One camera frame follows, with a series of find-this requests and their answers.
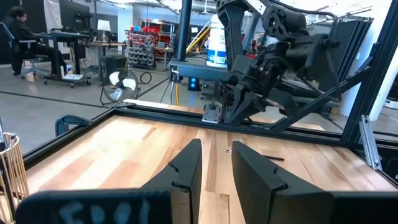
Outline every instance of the lamp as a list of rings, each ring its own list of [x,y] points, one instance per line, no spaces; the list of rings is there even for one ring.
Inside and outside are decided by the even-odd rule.
[[[105,42],[110,42],[111,41],[111,24],[109,21],[98,19],[98,25],[97,25],[97,30],[102,30],[102,40]]]

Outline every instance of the white fan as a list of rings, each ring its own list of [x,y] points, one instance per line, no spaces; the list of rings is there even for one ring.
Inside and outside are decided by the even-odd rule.
[[[103,83],[103,93],[113,103],[134,99],[137,92],[138,79],[132,71],[125,68],[111,72]]]

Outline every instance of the ceiling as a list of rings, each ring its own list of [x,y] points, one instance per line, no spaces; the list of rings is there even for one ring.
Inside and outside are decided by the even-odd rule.
[[[123,6],[125,4],[143,4],[149,6],[167,7],[171,11],[179,13],[182,0],[100,0],[115,6]],[[346,14],[347,12],[356,11],[365,7],[372,6],[373,0],[280,0],[290,6],[306,9],[311,11],[328,11],[336,15]],[[214,0],[193,0],[194,11],[216,12]]]

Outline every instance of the metal bracket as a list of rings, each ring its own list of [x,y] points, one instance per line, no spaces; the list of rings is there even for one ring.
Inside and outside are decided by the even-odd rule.
[[[220,120],[221,107],[219,105],[214,105],[209,103],[205,105],[205,112],[203,113],[202,121],[207,123],[217,124]]]
[[[131,108],[133,108],[136,105],[137,105],[136,103],[129,103],[129,102],[122,101],[122,102],[119,102],[119,103],[113,105],[112,108],[127,108],[127,109],[131,109]]]
[[[59,136],[69,131],[69,125],[89,126],[91,124],[91,120],[74,115],[64,115],[55,122],[55,135]]]
[[[372,169],[382,171],[379,152],[376,146],[376,140],[373,136],[373,130],[370,123],[369,116],[362,115],[359,120],[359,131],[361,138],[359,143],[362,143],[366,156],[366,162]]]

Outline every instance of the wooden tabletop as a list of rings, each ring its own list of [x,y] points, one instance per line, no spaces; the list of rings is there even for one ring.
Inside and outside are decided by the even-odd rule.
[[[275,162],[324,190],[396,190],[348,149],[124,116],[113,116],[27,170],[29,190],[140,187],[195,138],[202,143],[200,223],[244,223],[227,151],[232,141],[283,157]]]

